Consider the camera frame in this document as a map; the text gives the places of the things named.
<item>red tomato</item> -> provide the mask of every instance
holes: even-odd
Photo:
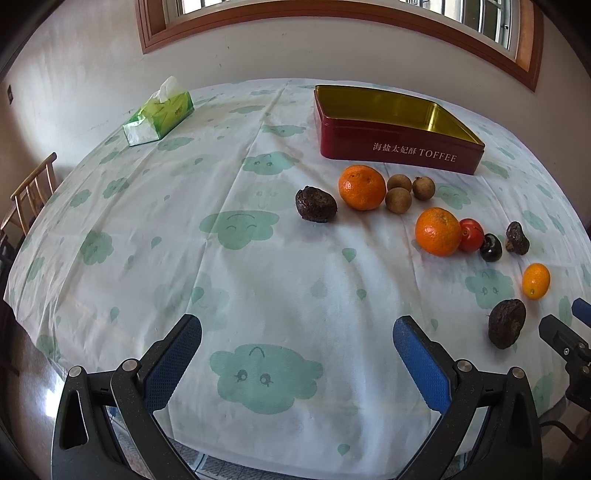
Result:
[[[462,241],[459,249],[463,252],[475,252],[484,242],[484,230],[481,225],[472,218],[460,220],[462,229]]]

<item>wall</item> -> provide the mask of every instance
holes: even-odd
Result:
[[[454,102],[502,124],[534,152],[591,222],[591,79],[545,19],[535,93],[483,60],[386,25],[291,18],[233,25],[142,55],[133,0],[66,2],[8,74],[15,116],[38,159],[66,173],[170,74],[188,88],[263,77],[350,79]]]
[[[11,207],[10,195],[35,168],[35,161],[22,140],[6,95],[0,95],[0,222]],[[7,234],[16,245],[22,232],[8,225]]]

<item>small orange fruit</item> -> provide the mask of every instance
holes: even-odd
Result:
[[[446,257],[460,246],[462,227],[452,213],[433,207],[417,218],[414,236],[423,250],[431,255]]]
[[[373,210],[386,196],[386,182],[382,174],[367,165],[351,165],[339,177],[339,193],[347,205],[355,210]]]
[[[550,272],[541,263],[532,263],[523,272],[521,289],[526,297],[539,300],[550,288]]]

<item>floor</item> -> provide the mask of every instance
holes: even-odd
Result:
[[[20,375],[2,373],[7,376],[9,426],[31,470],[40,480],[51,480],[51,442],[64,382],[25,330],[11,324],[9,358]]]

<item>table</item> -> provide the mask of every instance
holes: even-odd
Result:
[[[411,314],[453,358],[481,370],[523,367],[542,413],[564,394],[567,374],[538,322],[551,313],[589,339],[570,304],[591,288],[591,251],[568,200],[519,139],[437,99],[486,144],[476,174],[370,163],[385,178],[428,175],[436,196],[401,216],[348,208],[337,179],[353,162],[319,153],[318,83],[367,86],[207,87],[191,92],[195,112],[160,142],[129,148],[113,132],[41,212],[6,298],[49,358],[89,372],[140,358],[182,314],[195,314],[202,345],[157,412],[169,436],[253,468],[380,480],[406,464],[438,418],[392,345],[394,320]],[[300,218],[294,196],[306,185],[336,198],[334,222]],[[475,218],[501,241],[517,220],[531,249],[494,264],[429,255],[414,240],[429,206]],[[532,262],[552,275],[540,301],[521,293]],[[508,298],[523,299],[528,314],[516,344],[500,351],[487,315]]]

